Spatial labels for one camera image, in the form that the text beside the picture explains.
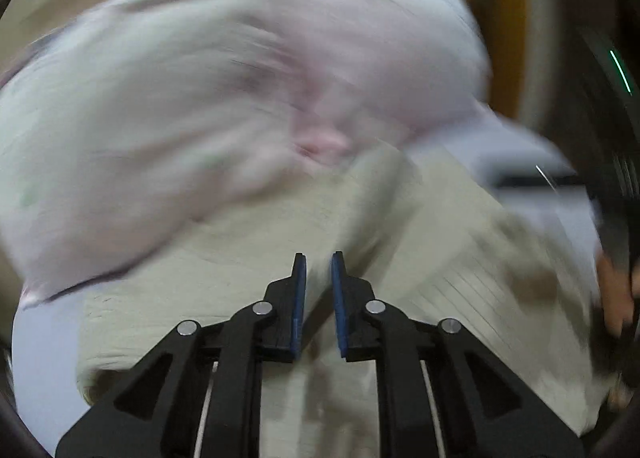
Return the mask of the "person's hand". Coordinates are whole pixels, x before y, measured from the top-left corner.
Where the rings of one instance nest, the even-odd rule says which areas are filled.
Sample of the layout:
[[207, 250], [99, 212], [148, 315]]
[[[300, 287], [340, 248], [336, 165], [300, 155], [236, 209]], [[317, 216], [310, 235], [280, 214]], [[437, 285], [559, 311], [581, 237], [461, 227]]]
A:
[[600, 303], [605, 327], [616, 337], [629, 326], [634, 317], [634, 300], [639, 298], [639, 265], [632, 273], [617, 270], [612, 260], [603, 252], [596, 259]]

